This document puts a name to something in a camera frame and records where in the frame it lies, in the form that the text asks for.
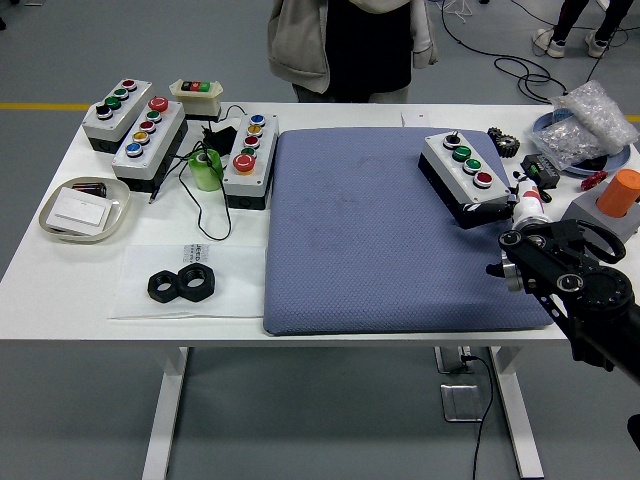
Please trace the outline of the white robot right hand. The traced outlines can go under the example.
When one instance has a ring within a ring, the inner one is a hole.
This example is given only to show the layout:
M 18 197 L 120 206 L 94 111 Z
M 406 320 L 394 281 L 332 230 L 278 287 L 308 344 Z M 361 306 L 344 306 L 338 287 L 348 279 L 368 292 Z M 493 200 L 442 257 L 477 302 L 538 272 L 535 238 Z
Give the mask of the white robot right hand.
M 531 224 L 551 222 L 544 211 L 540 191 L 533 180 L 517 173 L 515 189 L 518 202 L 514 206 L 512 219 L 516 230 Z

